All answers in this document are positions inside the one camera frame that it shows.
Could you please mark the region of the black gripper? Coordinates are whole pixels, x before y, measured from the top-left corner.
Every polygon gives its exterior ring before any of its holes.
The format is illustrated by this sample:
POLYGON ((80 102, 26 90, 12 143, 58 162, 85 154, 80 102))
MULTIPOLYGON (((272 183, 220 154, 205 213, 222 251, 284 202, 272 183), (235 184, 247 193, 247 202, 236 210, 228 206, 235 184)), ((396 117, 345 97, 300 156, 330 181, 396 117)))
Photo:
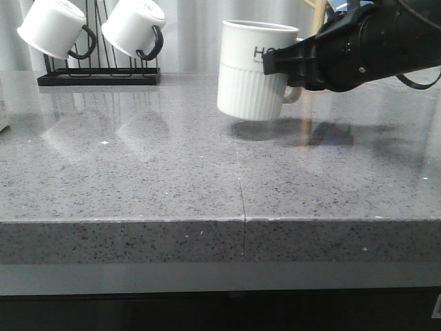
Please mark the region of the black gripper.
POLYGON ((439 1, 349 1, 315 37, 263 56, 263 72, 289 75, 288 86, 334 92, 388 77, 426 90, 434 82, 417 83, 407 74, 439 65, 439 1), (316 56, 320 76, 306 74, 316 56))

